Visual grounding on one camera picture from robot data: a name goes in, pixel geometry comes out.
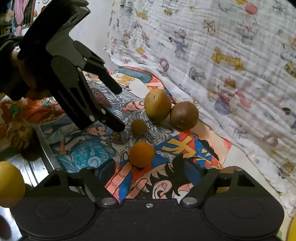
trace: white blanket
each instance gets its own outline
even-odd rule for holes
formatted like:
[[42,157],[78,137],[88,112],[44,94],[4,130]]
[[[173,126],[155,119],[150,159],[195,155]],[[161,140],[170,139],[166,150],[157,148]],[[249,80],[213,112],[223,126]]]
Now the white blanket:
[[296,211],[296,10],[286,0],[115,0],[106,51],[149,70]]

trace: pink curtain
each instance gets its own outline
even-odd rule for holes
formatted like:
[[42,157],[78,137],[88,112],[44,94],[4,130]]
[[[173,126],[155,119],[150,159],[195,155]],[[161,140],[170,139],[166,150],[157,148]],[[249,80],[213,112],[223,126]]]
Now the pink curtain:
[[15,0],[15,19],[18,27],[15,29],[15,35],[22,35],[22,22],[24,20],[24,11],[30,0]]

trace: yellow fruit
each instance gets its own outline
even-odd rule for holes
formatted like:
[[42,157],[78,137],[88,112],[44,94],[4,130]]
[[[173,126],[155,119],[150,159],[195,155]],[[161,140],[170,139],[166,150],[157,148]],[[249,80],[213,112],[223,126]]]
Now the yellow fruit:
[[153,146],[146,142],[138,142],[132,146],[128,157],[135,167],[143,168],[151,164],[154,154]]
[[0,206],[14,207],[25,191],[26,185],[19,169],[8,161],[0,161]]
[[289,233],[288,233],[288,238],[287,238],[287,241],[295,241],[295,240],[296,240],[296,217],[294,217],[292,220]]
[[146,95],[144,107],[149,120],[154,124],[159,124],[169,115],[172,103],[164,90],[154,89]]
[[147,126],[142,120],[134,120],[131,124],[131,132],[134,137],[141,137],[146,134]]

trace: floor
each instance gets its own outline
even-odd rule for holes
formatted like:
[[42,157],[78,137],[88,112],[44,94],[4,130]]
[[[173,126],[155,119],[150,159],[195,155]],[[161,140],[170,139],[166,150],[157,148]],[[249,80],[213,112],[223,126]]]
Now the floor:
[[[113,1],[105,0],[88,0],[91,14],[86,17],[71,32],[70,36],[81,41],[87,47],[92,49],[96,54],[103,58],[106,62],[105,66],[108,70],[116,69],[117,66],[111,62],[108,54],[103,50],[107,42],[107,32],[109,31],[109,19]],[[224,163],[227,166],[240,166],[246,170],[253,178],[264,186],[274,197],[279,198],[278,193],[269,185],[262,174],[253,166],[246,155],[232,146]],[[285,213],[285,219],[281,227],[283,240],[286,239],[287,231],[291,222],[291,218]]]

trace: orange ball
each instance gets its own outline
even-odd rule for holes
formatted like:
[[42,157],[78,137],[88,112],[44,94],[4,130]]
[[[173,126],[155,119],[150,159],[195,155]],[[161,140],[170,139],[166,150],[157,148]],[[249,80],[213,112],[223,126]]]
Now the orange ball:
[[146,142],[138,142],[132,146],[128,157],[135,167],[144,168],[151,164],[154,154],[153,146]]

